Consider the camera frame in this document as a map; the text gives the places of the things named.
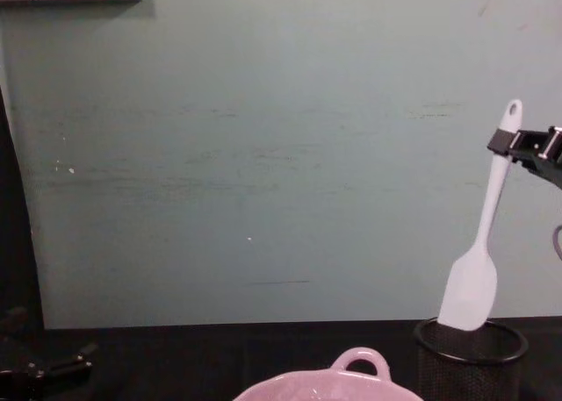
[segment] wire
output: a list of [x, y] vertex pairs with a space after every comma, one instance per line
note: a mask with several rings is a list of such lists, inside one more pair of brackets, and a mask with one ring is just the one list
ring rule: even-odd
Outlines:
[[560, 235], [561, 231], [562, 231], [562, 225], [554, 229], [554, 233], [552, 234], [552, 244], [554, 245], [554, 250], [556, 251], [556, 254], [562, 261], [562, 248], [560, 248], [560, 242], [558, 241], [558, 236]]

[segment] bowl handle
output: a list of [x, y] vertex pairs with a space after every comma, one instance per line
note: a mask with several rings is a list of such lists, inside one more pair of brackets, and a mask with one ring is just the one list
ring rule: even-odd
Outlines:
[[377, 377], [383, 381], [392, 381], [390, 369], [385, 358], [377, 351], [366, 347], [352, 348], [342, 355], [332, 365], [331, 369], [346, 370], [348, 366], [357, 360], [365, 360], [377, 368]]

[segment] pink bowl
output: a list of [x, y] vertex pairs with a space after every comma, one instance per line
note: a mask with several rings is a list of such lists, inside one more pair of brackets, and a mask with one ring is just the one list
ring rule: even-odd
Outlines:
[[[366, 360], [377, 375], [350, 372], [356, 360]], [[370, 348], [352, 348], [330, 369], [292, 372], [259, 383], [235, 401], [422, 401], [417, 395], [393, 383], [385, 358]]]

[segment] hanging hole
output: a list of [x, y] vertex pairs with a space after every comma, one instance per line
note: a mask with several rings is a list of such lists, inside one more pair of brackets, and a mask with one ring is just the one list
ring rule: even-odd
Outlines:
[[377, 375], [377, 368], [375, 365], [366, 360], [355, 360], [346, 368], [346, 370], [365, 373], [366, 375]]

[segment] spatula handle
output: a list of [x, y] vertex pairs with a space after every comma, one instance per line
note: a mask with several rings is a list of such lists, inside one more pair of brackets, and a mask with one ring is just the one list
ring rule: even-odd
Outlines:
[[[522, 124], [522, 103], [519, 100], [513, 100], [508, 104], [503, 119], [500, 123], [500, 129], [506, 132], [515, 133], [521, 128]], [[477, 243], [487, 248], [490, 230], [494, 223], [496, 209], [500, 202], [503, 184], [508, 175], [511, 157], [503, 157], [494, 154], [492, 159], [492, 168], [490, 169], [490, 179], [486, 191], [486, 199], [484, 200], [484, 208], [482, 209], [482, 217], [476, 237]]]

